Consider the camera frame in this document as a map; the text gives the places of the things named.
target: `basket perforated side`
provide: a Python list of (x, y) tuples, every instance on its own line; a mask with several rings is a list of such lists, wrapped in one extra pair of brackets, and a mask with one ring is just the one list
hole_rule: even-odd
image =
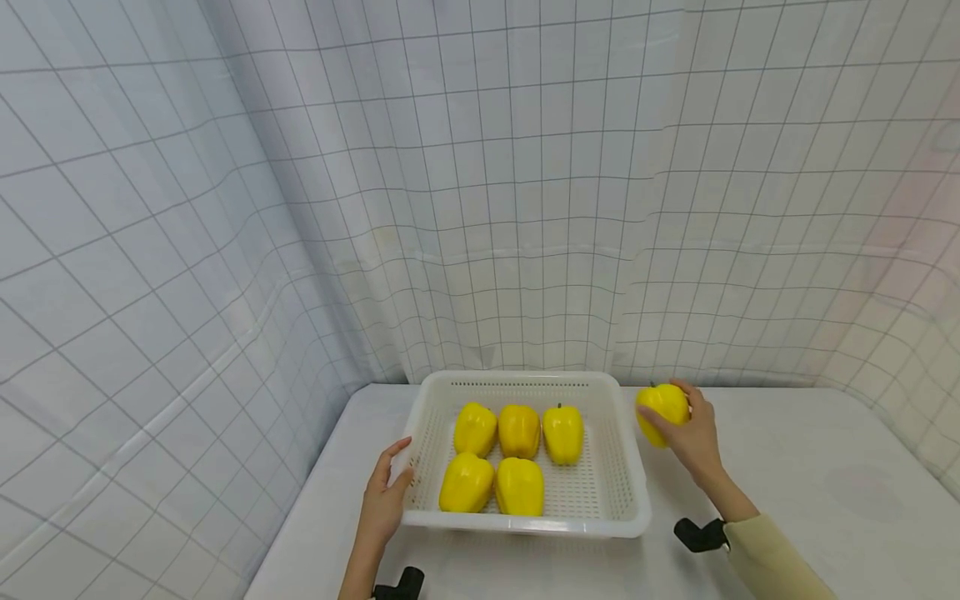
[[(541, 439), (535, 461), (544, 479), (543, 515), (557, 519), (629, 520), (636, 499), (616, 426), (617, 412), (609, 389), (596, 382), (471, 380), (460, 376), (439, 380), (424, 389), (424, 406), (414, 431), (410, 464), (416, 475), (407, 494), (407, 508), (439, 511), (438, 498), (447, 464), (453, 459), (453, 427), (465, 404), (480, 402), (495, 413), (507, 404), (526, 404), (541, 416), (558, 403), (576, 406), (584, 418), (585, 439), (575, 466), (554, 465)], [(497, 444), (488, 460), (502, 460)], [(491, 498), (484, 513), (499, 513)]]

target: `white plastic basket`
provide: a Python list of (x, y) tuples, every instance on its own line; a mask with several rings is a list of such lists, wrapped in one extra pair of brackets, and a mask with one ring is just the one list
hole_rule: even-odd
[[(543, 440), (534, 460), (543, 471), (543, 516), (507, 516), (492, 497), (480, 514), (444, 513), (438, 498), (454, 457), (453, 427), (465, 404), (476, 401), (499, 414), (507, 404), (543, 412), (558, 402), (576, 406), (584, 419), (584, 449), (573, 466), (554, 465)], [(420, 386), (404, 436), (410, 446), (397, 457), (414, 468), (403, 523), (445, 529), (523, 532), (592, 538), (636, 538), (650, 523), (646, 475), (636, 449), (634, 416), (620, 387), (601, 372), (443, 371)], [(497, 444), (487, 457), (503, 458)]]

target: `finger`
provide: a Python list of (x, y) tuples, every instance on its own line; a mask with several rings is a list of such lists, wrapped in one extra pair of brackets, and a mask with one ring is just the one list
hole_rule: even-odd
[(664, 438), (670, 440), (673, 437), (673, 432), (677, 425), (664, 419), (660, 413), (649, 406), (637, 406), (636, 409), (645, 419), (650, 421), (650, 424), (653, 425)]
[(684, 394), (686, 394), (686, 399), (690, 403), (690, 408), (693, 409), (694, 413), (697, 412), (698, 407), (703, 406), (704, 402), (706, 402), (703, 393), (700, 391), (700, 388), (692, 386), (682, 379), (677, 378), (670, 379), (670, 383), (684, 391)]
[(370, 476), (371, 483), (376, 483), (381, 487), (386, 487), (390, 480), (390, 461), (400, 453), (400, 450), (410, 445), (411, 438), (408, 436), (402, 440), (397, 440), (389, 448), (380, 453), (376, 459), (376, 467), (373, 468), (373, 474)]
[(414, 480), (414, 470), (412, 467), (407, 467), (403, 472), (396, 478), (396, 481), (392, 486), (390, 486), (390, 492), (398, 493), (403, 495), (407, 491), (407, 488), (410, 487), (410, 483)]

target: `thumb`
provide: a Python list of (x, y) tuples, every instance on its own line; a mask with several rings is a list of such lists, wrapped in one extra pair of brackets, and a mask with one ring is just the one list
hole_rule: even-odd
[(657, 429), (657, 431), (659, 431), (664, 438), (670, 440), (673, 437), (673, 431), (677, 425), (664, 419), (660, 413), (649, 406), (637, 406), (636, 411), (639, 412), (640, 415), (645, 419), (650, 421), (650, 424), (653, 425), (654, 428)]
[(393, 493), (398, 493), (403, 495), (407, 491), (407, 488), (410, 487), (410, 482), (414, 480), (414, 470), (411, 467), (407, 467), (403, 472), (396, 478), (396, 481), (392, 486), (390, 486), (390, 491)]

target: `beige sleeve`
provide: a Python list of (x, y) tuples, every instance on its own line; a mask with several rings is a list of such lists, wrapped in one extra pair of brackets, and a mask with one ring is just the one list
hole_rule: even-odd
[(757, 600), (829, 600), (836, 596), (767, 515), (727, 523), (730, 562)]

